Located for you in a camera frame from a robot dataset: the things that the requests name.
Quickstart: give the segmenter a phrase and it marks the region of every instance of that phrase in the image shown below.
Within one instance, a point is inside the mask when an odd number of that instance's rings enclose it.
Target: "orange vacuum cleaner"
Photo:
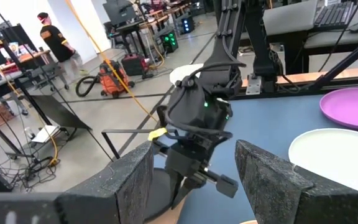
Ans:
[[[111,60],[110,64],[112,65],[112,67],[117,72],[118,76],[125,83],[126,86],[131,88],[135,86],[134,82],[129,81],[125,70],[121,67],[121,65],[118,62]],[[82,83],[91,84],[84,93],[80,93],[80,85]],[[123,87],[123,85],[118,80],[118,78],[115,76],[115,74],[113,74],[112,70],[110,69],[110,66],[106,62],[100,64],[98,75],[96,76],[89,75],[81,78],[78,81],[75,87],[75,92],[77,96],[85,97],[91,91],[95,83],[102,84],[103,90],[100,92],[101,96],[111,95],[113,98],[118,98],[122,92],[127,92]]]

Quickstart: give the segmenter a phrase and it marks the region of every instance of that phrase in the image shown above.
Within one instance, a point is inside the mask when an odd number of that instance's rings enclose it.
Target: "vacuum hose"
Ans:
[[[79,97],[85,97],[93,88],[95,83],[99,83],[100,82],[100,77],[99,75],[93,76],[93,75],[87,75],[85,77],[82,77],[76,84],[75,86],[75,93],[77,94],[77,96]],[[82,83],[90,83],[88,89],[86,89],[86,91],[84,93],[80,93],[80,86]]]

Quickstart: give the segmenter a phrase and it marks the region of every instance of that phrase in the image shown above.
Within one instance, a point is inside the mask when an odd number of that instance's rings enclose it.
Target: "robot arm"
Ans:
[[[223,131],[232,116],[228,100],[242,86],[237,51],[243,28],[247,29],[255,50],[252,81],[260,82],[264,91],[275,86],[282,72],[277,53],[270,49],[263,23],[264,3],[258,0],[215,0],[218,30],[214,49],[204,66],[182,81],[168,102],[162,123],[186,131],[185,136],[167,134],[176,139],[167,153],[165,169],[171,176],[175,207],[191,190],[204,186],[207,180],[216,184],[219,192],[233,197],[238,183],[225,175],[209,170],[214,148],[232,137]]]

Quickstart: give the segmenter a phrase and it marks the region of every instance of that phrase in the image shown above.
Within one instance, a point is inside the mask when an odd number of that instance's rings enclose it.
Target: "black t-shirt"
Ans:
[[[64,43],[67,42],[66,38],[55,26],[43,26],[40,35],[59,62],[64,62],[73,56],[74,53],[64,46]]]

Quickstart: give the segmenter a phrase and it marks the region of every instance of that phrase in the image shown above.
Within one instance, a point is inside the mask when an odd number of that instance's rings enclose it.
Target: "purple plate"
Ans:
[[[321,111],[343,126],[358,129],[358,88],[336,90],[320,100]]]

